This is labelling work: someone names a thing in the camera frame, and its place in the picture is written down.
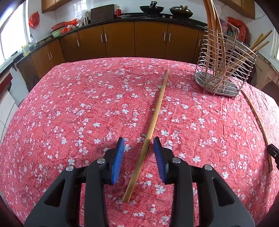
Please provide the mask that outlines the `wooden chopstick six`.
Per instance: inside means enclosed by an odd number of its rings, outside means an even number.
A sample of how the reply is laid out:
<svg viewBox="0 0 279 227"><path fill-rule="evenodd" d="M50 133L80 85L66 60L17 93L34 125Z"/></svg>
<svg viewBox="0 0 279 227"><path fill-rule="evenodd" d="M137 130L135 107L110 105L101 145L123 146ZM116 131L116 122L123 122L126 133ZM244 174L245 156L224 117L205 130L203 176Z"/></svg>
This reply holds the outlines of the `wooden chopstick six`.
<svg viewBox="0 0 279 227"><path fill-rule="evenodd" d="M152 139L153 132L155 130L155 126L156 126L156 123L157 123L157 119L158 119L158 115L159 115L160 108L161 108L161 105L162 105L165 89L166 89L166 86L167 86L168 75L169 75L169 69L166 70L165 78L164 78L164 81L163 81L163 84L162 84L162 87L161 87L161 91L160 91L160 94L159 94L159 97L158 97L158 100L157 100L155 111L153 113L152 120L150 122L149 129L148 129L144 144L143 144L141 152L139 154L139 159L136 163L136 166L135 166L135 169L132 173L129 184L128 184L127 189L125 191L125 194L122 198L123 202L129 202L130 201L133 190L134 190L135 185L137 183L137 180L139 178L139 174L140 174L141 168L143 166L145 157L147 155L149 145L150 145L150 141Z"/></svg>

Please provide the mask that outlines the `wooden chopstick two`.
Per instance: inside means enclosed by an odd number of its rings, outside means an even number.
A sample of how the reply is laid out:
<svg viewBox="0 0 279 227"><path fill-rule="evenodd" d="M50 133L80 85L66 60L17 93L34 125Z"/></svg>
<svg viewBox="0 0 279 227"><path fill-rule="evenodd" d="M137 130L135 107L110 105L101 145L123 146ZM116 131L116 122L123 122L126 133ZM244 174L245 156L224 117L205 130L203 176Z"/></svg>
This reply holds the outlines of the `wooden chopstick two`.
<svg viewBox="0 0 279 227"><path fill-rule="evenodd" d="M201 60L206 66L206 84L217 89L235 80L246 81L258 51L270 43L267 38L271 33L271 30L266 34L261 33L251 46L246 46L235 36L211 30L208 34L208 49Z"/></svg>

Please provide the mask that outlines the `wooden chopstick five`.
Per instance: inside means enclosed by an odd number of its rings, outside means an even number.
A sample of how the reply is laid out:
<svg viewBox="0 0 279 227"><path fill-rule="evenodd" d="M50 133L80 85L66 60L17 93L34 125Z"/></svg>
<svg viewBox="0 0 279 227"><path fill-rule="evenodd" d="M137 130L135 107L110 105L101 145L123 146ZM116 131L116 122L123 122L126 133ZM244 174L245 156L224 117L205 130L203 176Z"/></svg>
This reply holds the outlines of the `wooden chopstick five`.
<svg viewBox="0 0 279 227"><path fill-rule="evenodd" d="M221 53L222 54L222 62L223 62L223 66L225 66L226 65L226 50L225 50L223 30L222 30L222 27L221 27L220 19L219 19L215 4L214 4L213 1L211 1L211 3L212 3L212 7L214 9L214 12L215 12L215 16L216 16L217 33L218 33L218 36L219 36L219 39L220 39L219 43L220 43L220 47L221 47L221 51L222 51L222 53Z"/></svg>

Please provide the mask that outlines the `wooden chopstick three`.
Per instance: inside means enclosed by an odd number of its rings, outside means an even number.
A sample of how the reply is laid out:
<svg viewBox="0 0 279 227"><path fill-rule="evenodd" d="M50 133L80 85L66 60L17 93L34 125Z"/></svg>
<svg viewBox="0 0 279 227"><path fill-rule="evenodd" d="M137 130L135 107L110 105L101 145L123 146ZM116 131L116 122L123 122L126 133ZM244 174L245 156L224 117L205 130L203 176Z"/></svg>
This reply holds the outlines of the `wooden chopstick three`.
<svg viewBox="0 0 279 227"><path fill-rule="evenodd" d="M210 18L212 23L212 35L214 39L214 53L215 53L215 72L218 73L218 33L217 33L217 25L216 25L216 13L213 8L213 3L210 0L207 0L208 7L210 10Z"/></svg>

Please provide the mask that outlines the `wooden chopstick one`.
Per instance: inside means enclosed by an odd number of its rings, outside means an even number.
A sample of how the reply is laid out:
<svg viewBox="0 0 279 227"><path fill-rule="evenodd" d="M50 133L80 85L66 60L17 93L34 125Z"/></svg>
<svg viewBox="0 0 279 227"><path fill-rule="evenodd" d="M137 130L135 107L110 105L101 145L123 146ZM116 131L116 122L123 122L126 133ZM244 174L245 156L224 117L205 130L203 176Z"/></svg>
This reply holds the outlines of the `wooden chopstick one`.
<svg viewBox="0 0 279 227"><path fill-rule="evenodd" d="M213 9L212 1L203 1L206 13L207 13L207 24L208 24L208 44L211 47L211 53L213 57L213 76L215 75L216 71L216 46L215 46L215 32L216 32L216 13Z"/></svg>

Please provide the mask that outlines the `wooden chopstick four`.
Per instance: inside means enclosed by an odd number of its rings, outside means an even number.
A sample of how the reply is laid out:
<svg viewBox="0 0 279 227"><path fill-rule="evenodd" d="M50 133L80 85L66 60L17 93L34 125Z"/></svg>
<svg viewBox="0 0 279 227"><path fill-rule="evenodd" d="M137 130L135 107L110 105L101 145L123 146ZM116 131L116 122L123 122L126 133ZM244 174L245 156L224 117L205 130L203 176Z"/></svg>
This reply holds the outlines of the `wooden chopstick four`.
<svg viewBox="0 0 279 227"><path fill-rule="evenodd" d="M225 68L208 82L212 83L214 92L219 89L225 91L233 86L241 89L252 72L258 51L269 44L267 36L268 34L260 34L250 47L234 45Z"/></svg>

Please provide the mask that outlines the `wooden chopstick seven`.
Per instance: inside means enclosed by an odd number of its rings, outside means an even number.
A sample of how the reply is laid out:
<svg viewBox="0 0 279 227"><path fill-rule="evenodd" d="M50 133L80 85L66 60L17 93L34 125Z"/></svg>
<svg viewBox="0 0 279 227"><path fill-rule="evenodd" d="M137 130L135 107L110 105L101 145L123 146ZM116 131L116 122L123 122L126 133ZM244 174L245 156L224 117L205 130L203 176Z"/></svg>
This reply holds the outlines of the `wooden chopstick seven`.
<svg viewBox="0 0 279 227"><path fill-rule="evenodd" d="M245 66L248 66L248 63L252 63L252 60L255 60L257 52L270 43L269 41L264 42L264 40L266 40L271 33L272 30L270 30L267 34L261 33L256 42L254 42L250 48L247 47L245 50L240 51L240 53L238 53L238 58L235 61L229 63L227 69L221 71L219 75L214 76L208 81L208 83L215 79L227 81L229 78L235 75L235 72L240 72L242 75L244 75L245 71L247 71Z"/></svg>

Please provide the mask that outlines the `wooden chopstick eight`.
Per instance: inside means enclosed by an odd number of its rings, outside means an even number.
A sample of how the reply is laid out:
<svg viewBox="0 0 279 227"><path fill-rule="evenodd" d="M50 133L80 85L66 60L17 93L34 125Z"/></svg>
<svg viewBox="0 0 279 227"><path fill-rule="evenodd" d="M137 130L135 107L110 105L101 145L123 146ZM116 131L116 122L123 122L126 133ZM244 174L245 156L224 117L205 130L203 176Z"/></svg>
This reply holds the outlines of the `wooden chopstick eight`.
<svg viewBox="0 0 279 227"><path fill-rule="evenodd" d="M263 135L263 139L264 139L264 142L265 142L265 147L266 147L266 150L267 150L267 146L269 145L269 144L268 144L268 140L267 140L267 136L266 136L265 130L264 130L264 128L263 128L262 122L261 122L261 120L260 120L260 118L259 118L259 116L258 116L258 114L257 114L257 111L255 110L255 108L254 108L252 102L250 101L250 99L248 98L248 96L245 94L245 92L244 92L244 91L241 91L241 93L242 93L242 95L244 96L244 98L246 99L247 103L249 104L249 106L250 106L252 112L254 113L254 116L255 116L255 118L256 118L256 120L257 120L257 122L258 122L258 125L259 125L259 127L260 127L260 131L261 131L261 133L262 133L262 135ZM273 171L272 157L271 157L271 155L269 155L268 153L267 153L267 156L268 156L269 172L271 173L271 172Z"/></svg>

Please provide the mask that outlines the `cream wooden side table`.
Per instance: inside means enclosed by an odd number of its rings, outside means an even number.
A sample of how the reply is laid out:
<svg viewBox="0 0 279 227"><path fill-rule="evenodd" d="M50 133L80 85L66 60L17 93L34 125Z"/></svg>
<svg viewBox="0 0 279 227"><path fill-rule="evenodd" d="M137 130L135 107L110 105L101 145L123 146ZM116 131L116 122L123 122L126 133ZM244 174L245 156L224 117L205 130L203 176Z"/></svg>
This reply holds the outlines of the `cream wooden side table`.
<svg viewBox="0 0 279 227"><path fill-rule="evenodd" d="M278 71L261 54L257 55L254 69L251 85L278 101Z"/></svg>

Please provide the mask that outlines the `red floral tablecloth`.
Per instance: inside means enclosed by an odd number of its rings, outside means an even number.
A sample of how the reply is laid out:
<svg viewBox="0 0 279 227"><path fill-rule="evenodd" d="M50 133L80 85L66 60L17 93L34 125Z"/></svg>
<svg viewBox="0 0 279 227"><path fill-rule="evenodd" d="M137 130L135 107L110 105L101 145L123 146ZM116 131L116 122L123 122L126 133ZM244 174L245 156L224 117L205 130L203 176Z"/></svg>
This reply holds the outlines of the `red floral tablecloth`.
<svg viewBox="0 0 279 227"><path fill-rule="evenodd" d="M278 170L269 172L265 142L246 99L213 96L194 80L195 65L148 58L64 63L49 71L15 112L1 144L1 191L25 221L68 165L84 167L124 139L119 181L105 188L111 226L167 226L173 186L164 185L149 150L128 203L122 201L143 146L166 70L167 87L154 136L188 164L210 164L255 222L278 193ZM242 88L278 145L278 105Z"/></svg>

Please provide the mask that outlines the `black lidded wok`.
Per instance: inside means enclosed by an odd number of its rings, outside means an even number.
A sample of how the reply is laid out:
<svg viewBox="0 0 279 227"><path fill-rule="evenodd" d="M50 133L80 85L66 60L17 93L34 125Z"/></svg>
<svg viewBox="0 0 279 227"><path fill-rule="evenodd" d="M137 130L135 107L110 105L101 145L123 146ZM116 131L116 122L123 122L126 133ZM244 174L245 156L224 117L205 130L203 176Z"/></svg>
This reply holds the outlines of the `black lidded wok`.
<svg viewBox="0 0 279 227"><path fill-rule="evenodd" d="M191 10L188 9L188 6L175 6L171 7L169 10L175 17L188 19L193 16L193 13Z"/></svg>

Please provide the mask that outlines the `dark cutting board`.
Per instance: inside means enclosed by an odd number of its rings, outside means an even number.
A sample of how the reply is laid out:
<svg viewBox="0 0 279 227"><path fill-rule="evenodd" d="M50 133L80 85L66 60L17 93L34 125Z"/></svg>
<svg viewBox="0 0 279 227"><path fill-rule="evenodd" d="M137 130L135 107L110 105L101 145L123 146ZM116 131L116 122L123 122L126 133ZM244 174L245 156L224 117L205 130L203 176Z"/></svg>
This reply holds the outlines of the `dark cutting board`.
<svg viewBox="0 0 279 227"><path fill-rule="evenodd" d="M104 5L91 9L90 22L99 22L114 19L114 4Z"/></svg>

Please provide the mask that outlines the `red bottle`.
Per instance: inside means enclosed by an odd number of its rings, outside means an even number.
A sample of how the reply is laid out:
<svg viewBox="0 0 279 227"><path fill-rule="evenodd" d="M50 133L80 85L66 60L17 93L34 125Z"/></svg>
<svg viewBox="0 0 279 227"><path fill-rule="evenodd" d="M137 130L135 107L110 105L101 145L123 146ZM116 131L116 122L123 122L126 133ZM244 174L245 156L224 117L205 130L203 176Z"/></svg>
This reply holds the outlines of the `red bottle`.
<svg viewBox="0 0 279 227"><path fill-rule="evenodd" d="M120 6L117 6L116 7L116 11L115 11L115 14L116 14L116 17L119 18L122 14L122 11L120 9Z"/></svg>

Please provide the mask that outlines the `right upper wall cabinet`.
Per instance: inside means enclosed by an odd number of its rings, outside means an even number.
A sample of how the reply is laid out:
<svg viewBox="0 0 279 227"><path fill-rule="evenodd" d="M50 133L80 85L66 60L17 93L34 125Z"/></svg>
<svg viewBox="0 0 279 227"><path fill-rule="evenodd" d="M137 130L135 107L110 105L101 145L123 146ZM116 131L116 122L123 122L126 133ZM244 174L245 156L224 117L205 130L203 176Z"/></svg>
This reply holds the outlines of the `right upper wall cabinet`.
<svg viewBox="0 0 279 227"><path fill-rule="evenodd" d="M254 0L219 0L244 17L255 19Z"/></svg>

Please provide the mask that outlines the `brown upper wall cabinet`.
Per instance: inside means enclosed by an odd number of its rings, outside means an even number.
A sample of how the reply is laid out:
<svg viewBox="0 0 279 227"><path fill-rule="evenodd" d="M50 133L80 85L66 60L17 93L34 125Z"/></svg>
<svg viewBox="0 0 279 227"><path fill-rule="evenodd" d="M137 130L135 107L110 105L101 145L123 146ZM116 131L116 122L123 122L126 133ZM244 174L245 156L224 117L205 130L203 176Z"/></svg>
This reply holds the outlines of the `brown upper wall cabinet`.
<svg viewBox="0 0 279 227"><path fill-rule="evenodd" d="M69 3L71 0L41 0L42 13L55 11L61 6Z"/></svg>

